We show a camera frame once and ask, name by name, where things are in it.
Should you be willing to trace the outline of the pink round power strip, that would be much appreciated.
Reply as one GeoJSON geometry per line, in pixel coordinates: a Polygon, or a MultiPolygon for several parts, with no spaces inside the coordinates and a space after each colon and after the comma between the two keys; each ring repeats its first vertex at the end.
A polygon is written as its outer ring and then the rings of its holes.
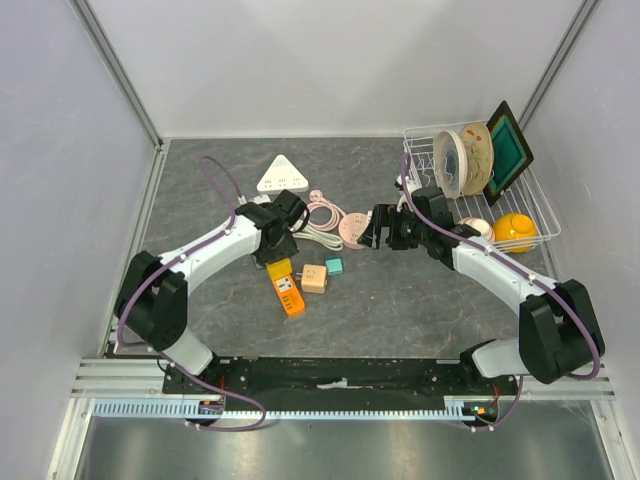
{"type": "Polygon", "coordinates": [[[359,238],[365,232],[369,223],[369,215],[364,213],[349,213],[338,224],[338,233],[343,246],[353,250],[363,249],[358,243],[359,238]]]}

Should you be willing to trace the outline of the white triangular power strip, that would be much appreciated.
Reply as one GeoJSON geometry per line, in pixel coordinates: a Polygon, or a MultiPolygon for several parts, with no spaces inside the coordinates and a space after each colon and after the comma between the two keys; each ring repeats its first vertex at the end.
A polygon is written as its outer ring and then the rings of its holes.
{"type": "Polygon", "coordinates": [[[256,186],[264,195],[277,195],[283,190],[301,193],[309,190],[307,178],[283,154],[275,157],[256,186]]]}

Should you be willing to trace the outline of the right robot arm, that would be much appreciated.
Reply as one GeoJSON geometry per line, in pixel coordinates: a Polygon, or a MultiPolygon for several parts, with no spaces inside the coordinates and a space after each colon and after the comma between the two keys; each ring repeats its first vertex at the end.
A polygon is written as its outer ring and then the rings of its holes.
{"type": "Polygon", "coordinates": [[[574,280],[560,282],[524,267],[495,249],[480,232],[458,224],[437,187],[414,191],[400,206],[377,204],[358,242],[377,249],[424,247],[429,256],[467,276],[500,299],[518,317],[518,334],[489,340],[461,355],[458,381],[477,394],[494,377],[531,375],[543,384],[562,377],[588,378],[601,367],[605,343],[586,287],[574,280]]]}

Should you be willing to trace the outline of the orange power strip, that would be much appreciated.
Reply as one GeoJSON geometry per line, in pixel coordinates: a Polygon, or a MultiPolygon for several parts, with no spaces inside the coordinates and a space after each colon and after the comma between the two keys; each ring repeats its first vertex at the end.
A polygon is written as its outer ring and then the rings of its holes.
{"type": "Polygon", "coordinates": [[[274,290],[278,295],[280,303],[286,313],[291,318],[302,314],[306,310],[304,299],[291,274],[274,278],[272,280],[274,290]]]}

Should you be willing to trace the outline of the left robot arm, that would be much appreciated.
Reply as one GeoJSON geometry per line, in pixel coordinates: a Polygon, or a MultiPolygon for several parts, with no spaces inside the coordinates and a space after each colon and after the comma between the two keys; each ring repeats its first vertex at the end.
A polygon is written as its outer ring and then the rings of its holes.
{"type": "Polygon", "coordinates": [[[303,224],[305,202],[284,190],[273,201],[256,198],[225,223],[162,255],[141,251],[130,261],[116,297],[118,341],[129,328],[153,351],[185,369],[185,382],[208,393],[219,382],[216,355],[189,329],[189,296],[229,264],[251,256],[259,268],[298,253],[293,228],[303,224]]]}

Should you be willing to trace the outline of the yellow cube socket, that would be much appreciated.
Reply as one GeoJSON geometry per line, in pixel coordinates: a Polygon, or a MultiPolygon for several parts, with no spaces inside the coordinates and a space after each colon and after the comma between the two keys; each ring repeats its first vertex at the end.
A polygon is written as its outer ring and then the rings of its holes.
{"type": "Polygon", "coordinates": [[[268,263],[266,270],[272,281],[289,276],[293,272],[293,266],[289,258],[285,258],[276,262],[268,263]]]}

